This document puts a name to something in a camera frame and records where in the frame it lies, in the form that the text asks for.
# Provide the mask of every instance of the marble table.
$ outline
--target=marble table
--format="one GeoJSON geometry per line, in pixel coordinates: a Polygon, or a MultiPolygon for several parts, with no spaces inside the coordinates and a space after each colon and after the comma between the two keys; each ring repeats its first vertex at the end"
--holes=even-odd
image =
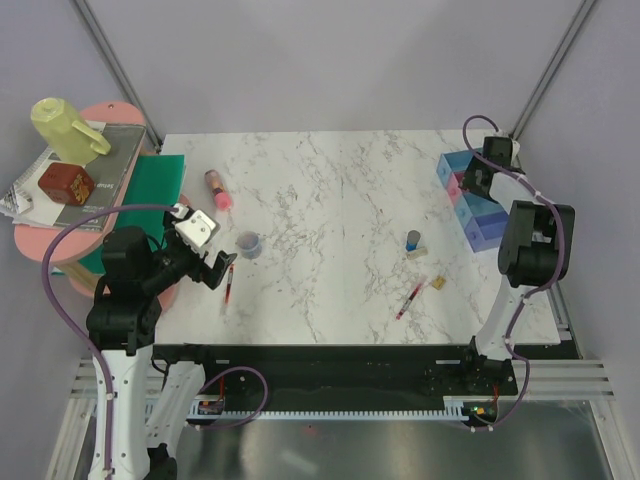
{"type": "MultiPolygon", "coordinates": [[[[471,132],[478,145],[486,131],[471,132]]],[[[217,248],[236,251],[244,230],[263,253],[236,263],[231,302],[183,280],[157,326],[157,343],[466,344],[500,284],[497,250],[475,254],[436,176],[459,130],[167,135],[185,154],[183,192],[221,224],[217,248]],[[235,202],[216,212],[203,174],[215,168],[235,202]],[[409,230],[429,254],[404,255],[409,230]],[[395,315],[414,282],[423,290],[395,315]]],[[[519,342],[558,343],[545,294],[522,317],[519,342]]]]}

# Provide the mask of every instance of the gray wall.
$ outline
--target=gray wall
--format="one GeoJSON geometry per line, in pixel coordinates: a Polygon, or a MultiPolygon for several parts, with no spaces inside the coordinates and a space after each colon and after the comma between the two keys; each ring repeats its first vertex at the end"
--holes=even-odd
{"type": "MultiPolygon", "coordinates": [[[[78,107],[121,98],[67,0],[0,5],[0,191],[45,148],[31,105],[61,96],[78,107]]],[[[43,478],[78,358],[85,349],[53,311],[39,264],[22,257],[0,218],[0,465],[2,478],[43,478]]],[[[74,318],[89,302],[57,281],[74,318]]]]}
{"type": "Polygon", "coordinates": [[[579,0],[88,0],[161,133],[516,121],[579,0]]]}
{"type": "Polygon", "coordinates": [[[537,188],[576,208],[564,281],[640,452],[640,2],[600,2],[522,138],[537,188]]]}

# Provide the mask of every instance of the red pen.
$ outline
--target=red pen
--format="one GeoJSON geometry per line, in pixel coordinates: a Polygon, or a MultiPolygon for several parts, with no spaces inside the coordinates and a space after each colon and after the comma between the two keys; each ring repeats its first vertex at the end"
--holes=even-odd
{"type": "Polygon", "coordinates": [[[231,298],[231,282],[233,281],[233,268],[235,264],[232,263],[229,267],[229,274],[227,275],[227,291],[224,294],[224,304],[229,305],[229,298],[231,298]]]}
{"type": "Polygon", "coordinates": [[[396,315],[396,320],[400,320],[400,317],[404,315],[404,312],[406,312],[409,309],[409,305],[411,305],[411,302],[413,302],[413,299],[416,298],[416,295],[418,295],[418,293],[422,289],[422,286],[424,285],[425,281],[426,281],[426,278],[424,276],[420,277],[420,281],[418,282],[418,285],[416,285],[416,287],[411,292],[411,295],[409,295],[409,298],[407,298],[405,302],[402,304],[402,308],[398,312],[398,315],[396,315]]]}

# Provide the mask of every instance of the gray floor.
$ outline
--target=gray floor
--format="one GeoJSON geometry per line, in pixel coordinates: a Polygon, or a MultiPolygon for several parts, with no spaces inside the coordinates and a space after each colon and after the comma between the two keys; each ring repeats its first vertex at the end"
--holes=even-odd
{"type": "Polygon", "coordinates": [[[495,432],[478,434],[392,421],[185,429],[177,457],[180,480],[612,478],[582,403],[525,404],[495,432]]]}

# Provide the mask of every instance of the brown wooden box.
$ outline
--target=brown wooden box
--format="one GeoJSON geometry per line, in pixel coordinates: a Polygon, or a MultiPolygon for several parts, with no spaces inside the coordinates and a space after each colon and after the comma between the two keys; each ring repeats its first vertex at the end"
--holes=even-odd
{"type": "Polygon", "coordinates": [[[56,203],[84,205],[96,184],[80,165],[55,162],[42,174],[38,186],[56,203]]]}

